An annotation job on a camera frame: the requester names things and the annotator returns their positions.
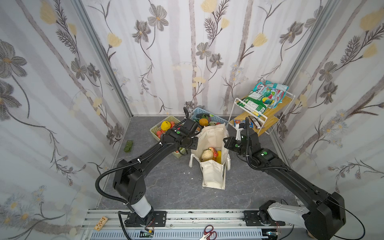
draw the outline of wooden shelf board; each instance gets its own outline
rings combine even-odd
[[[283,102],[279,103],[277,105],[277,107],[273,108],[273,109],[270,109],[268,108],[263,114],[265,116],[268,117],[268,120],[266,121],[266,123],[264,124],[265,128],[262,128],[260,130],[260,132],[258,132],[259,130],[256,129],[255,127],[253,128],[253,130],[255,132],[258,132],[258,135],[260,136],[261,134],[263,134],[266,130],[268,130],[270,127],[272,127],[275,123],[277,123],[277,121],[279,120],[277,117],[274,116],[274,114],[276,114],[277,112],[279,112],[283,107],[285,107],[286,105],[288,105],[290,102],[292,101],[292,98],[290,97],[287,97],[285,96],[283,98]],[[244,111],[242,114],[238,115],[237,117],[235,117],[234,119],[236,120],[245,120],[246,117],[248,117],[250,114],[246,111]],[[232,126],[234,126],[234,122],[233,120],[230,121],[230,124]]]

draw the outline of wallpaper wall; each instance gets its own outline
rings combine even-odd
[[[326,1],[82,0],[134,114],[229,114],[282,83]]]
[[[384,223],[384,3],[341,1],[291,86],[298,96],[278,135],[293,167],[382,239]],[[347,213],[337,233],[362,234]]]
[[[75,239],[128,123],[70,1],[0,2],[1,239]]]

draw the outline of scissors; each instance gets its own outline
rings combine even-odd
[[[217,232],[214,231],[214,227],[212,225],[208,225],[204,229],[204,236],[200,238],[199,240],[215,240],[217,238]]]

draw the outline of green object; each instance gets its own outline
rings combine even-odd
[[[124,147],[124,152],[130,152],[132,150],[133,141],[128,140]]]

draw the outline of blue plastic basket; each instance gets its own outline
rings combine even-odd
[[[202,108],[195,108],[195,109],[191,112],[189,118],[192,118],[192,119],[193,119],[193,118],[197,118],[196,115],[199,114],[199,113],[206,113],[206,114],[209,114],[210,117],[211,117],[211,120],[214,121],[214,122],[220,122],[220,123],[222,123],[222,124],[226,124],[226,125],[228,124],[228,121],[227,121],[227,120],[225,120],[225,119],[223,119],[223,118],[221,118],[221,117],[218,117],[218,116],[216,116],[215,114],[212,114],[212,113],[210,113],[210,112],[208,112],[208,111],[206,111],[206,110],[204,110],[204,109],[202,109]]]

